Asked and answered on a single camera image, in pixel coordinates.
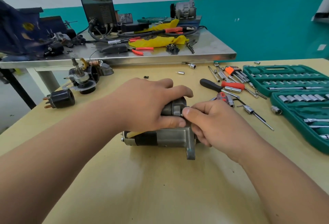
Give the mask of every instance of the table leg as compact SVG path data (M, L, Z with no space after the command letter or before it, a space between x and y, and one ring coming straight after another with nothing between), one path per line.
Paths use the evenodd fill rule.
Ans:
M27 71L45 96L60 87L52 71L37 72L35 68L27 68Z
M27 106L30 107L30 109L33 109L36 104L32 100L32 98L27 94L27 92L24 90L24 88L21 86L21 84L18 82L16 77L11 73L9 69L1 69L0 72L3 74L3 76L8 80L8 82L11 84L11 86L14 88L14 90L19 94L19 96L24 100L24 102L27 104Z

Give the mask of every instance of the socket set case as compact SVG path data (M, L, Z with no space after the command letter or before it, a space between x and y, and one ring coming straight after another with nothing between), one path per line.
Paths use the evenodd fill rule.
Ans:
M329 154L328 76L304 65L244 66L243 72L308 143Z

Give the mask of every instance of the wooden table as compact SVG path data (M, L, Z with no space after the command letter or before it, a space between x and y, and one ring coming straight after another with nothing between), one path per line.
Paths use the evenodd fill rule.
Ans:
M329 62L324 59L261 64L304 64L329 75ZM44 109L44 102L38 105L0 135L0 155L72 112L83 110L87 102L112 92L133 77L146 75L150 80L169 77L174 85L189 86L194 97L187 98L188 105L210 100L216 92L199 84L201 78L214 79L207 66L198 64L195 70L182 64L116 68L114 75L101 77L94 93L74 93L73 107ZM185 75L178 75L177 71L185 71ZM246 92L241 93L241 99L275 131L242 108L235 110L329 192L329 156L311 147L283 116L272 114L270 100L256 99ZM189 161L184 148L131 147L120 138L117 135L84 167L44 223L268 223L246 173L221 152L198 144L196 160Z

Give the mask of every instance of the metal workbench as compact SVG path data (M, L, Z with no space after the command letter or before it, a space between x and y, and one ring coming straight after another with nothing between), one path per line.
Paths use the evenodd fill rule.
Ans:
M92 39L88 33L84 32L87 40ZM79 58L100 59L111 66L117 65L137 65L137 64L179 64L182 62L206 63L214 60L234 60L236 52L225 43L216 38L206 29L200 29L195 34L187 36L190 40L196 39L198 42L193 45L195 54L185 45L179 46L179 53L172 55L166 51L165 47L154 48L154 51L144 51L144 55L136 55L133 52L106 55L97 50L108 46L106 43L87 43L82 46L75 46L72 49L66 48L64 54L57 57L48 57L37 61L21 62L0 62L0 68L26 68L44 95L59 88L52 71L69 70L72 66L71 56L77 60Z

